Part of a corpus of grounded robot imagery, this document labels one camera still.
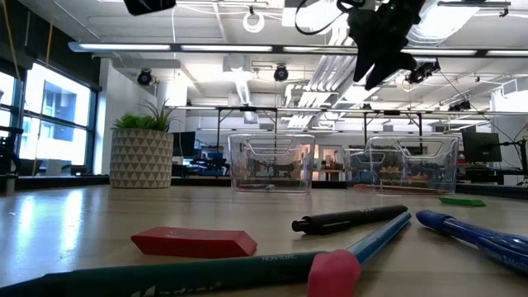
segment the black pen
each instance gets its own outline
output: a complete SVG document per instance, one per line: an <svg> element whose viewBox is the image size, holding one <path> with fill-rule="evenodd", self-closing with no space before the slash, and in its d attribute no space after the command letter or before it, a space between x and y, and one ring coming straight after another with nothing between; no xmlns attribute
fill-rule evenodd
<svg viewBox="0 0 528 297"><path fill-rule="evenodd" d="M404 211L407 211L405 205L390 205L332 214L306 215L302 219L293 221L291 228L295 232L324 235L348 230L361 224L393 219Z"/></svg>

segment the computer monitor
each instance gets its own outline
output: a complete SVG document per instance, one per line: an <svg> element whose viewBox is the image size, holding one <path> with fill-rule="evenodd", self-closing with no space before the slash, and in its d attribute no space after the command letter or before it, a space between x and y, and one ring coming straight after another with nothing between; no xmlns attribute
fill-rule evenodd
<svg viewBox="0 0 528 297"><path fill-rule="evenodd" d="M196 132L181 132L174 134L173 157L194 157Z"/></svg>
<svg viewBox="0 0 528 297"><path fill-rule="evenodd" d="M466 162L502 162L497 133L463 132L462 140Z"/></svg>

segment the green eraser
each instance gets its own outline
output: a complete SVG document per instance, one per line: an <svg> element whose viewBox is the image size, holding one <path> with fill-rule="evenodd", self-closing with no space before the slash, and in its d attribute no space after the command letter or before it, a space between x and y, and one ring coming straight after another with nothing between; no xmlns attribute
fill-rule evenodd
<svg viewBox="0 0 528 297"><path fill-rule="evenodd" d="M476 199L455 199L455 198L438 198L442 203L451 204L451 205L465 205L465 206L486 206L482 200Z"/></svg>

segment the potted plant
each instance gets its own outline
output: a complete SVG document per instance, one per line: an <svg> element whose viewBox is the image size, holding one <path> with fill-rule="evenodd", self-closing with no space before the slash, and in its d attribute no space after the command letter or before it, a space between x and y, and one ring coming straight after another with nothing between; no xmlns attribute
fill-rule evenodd
<svg viewBox="0 0 528 297"><path fill-rule="evenodd" d="M171 185L174 135L168 127L174 108L146 101L152 115L125 114L112 128L110 185L118 188L165 188Z"/></svg>

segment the planter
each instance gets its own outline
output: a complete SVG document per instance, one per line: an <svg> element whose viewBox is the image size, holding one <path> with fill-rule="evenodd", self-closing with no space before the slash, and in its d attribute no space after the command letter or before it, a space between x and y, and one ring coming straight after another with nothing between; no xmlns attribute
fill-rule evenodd
<svg viewBox="0 0 528 297"><path fill-rule="evenodd" d="M156 130L114 130L110 185L134 189L169 187L173 138L173 134Z"/></svg>

